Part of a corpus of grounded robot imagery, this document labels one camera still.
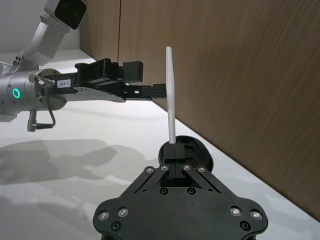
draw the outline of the wooden wall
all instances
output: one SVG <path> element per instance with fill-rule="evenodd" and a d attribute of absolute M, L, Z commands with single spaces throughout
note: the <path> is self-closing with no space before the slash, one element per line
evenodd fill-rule
<path fill-rule="evenodd" d="M 89 9 L 101 11 L 99 2 Z M 115 21 L 119 62 L 142 61 L 154 84 L 165 81 L 171 46 L 177 118 L 320 220 L 320 1 L 117 4 L 120 24 L 89 12 L 82 49 L 113 57 L 106 28 Z"/>

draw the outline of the green led ring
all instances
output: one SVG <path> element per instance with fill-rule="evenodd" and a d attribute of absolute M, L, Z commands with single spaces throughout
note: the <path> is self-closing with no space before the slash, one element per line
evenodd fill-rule
<path fill-rule="evenodd" d="M 16 98 L 16 99 L 19 99 L 20 98 L 20 91 L 18 88 L 14 88 L 12 90 L 12 95 Z"/>

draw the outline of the white wall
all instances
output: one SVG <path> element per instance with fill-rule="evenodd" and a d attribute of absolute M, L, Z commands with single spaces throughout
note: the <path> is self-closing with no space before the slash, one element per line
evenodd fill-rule
<path fill-rule="evenodd" d="M 47 0 L 0 1 L 0 52 L 20 52 L 32 40 Z M 59 49 L 79 49 L 79 29 L 67 34 Z"/>

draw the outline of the camera housing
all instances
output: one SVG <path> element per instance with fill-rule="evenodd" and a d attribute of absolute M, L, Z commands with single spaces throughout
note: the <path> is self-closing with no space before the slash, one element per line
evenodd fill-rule
<path fill-rule="evenodd" d="M 87 10 L 82 0 L 48 0 L 44 10 L 72 29 L 77 29 Z"/>

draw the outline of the white table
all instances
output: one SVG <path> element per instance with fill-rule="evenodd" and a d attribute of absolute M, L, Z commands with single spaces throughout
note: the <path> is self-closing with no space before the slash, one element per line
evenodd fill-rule
<path fill-rule="evenodd" d="M 48 67 L 75 72 L 94 60 L 60 51 Z M 99 240 L 92 217 L 118 197 L 146 166 L 157 167 L 168 140 L 167 114 L 150 101 L 68 102 L 54 129 L 27 132 L 28 112 L 0 123 L 0 239 Z M 50 122 L 48 112 L 39 122 Z M 214 159 L 213 173 L 237 196 L 256 201 L 269 226 L 259 240 L 319 240 L 320 223 L 176 121 L 177 135 L 198 138 Z"/>

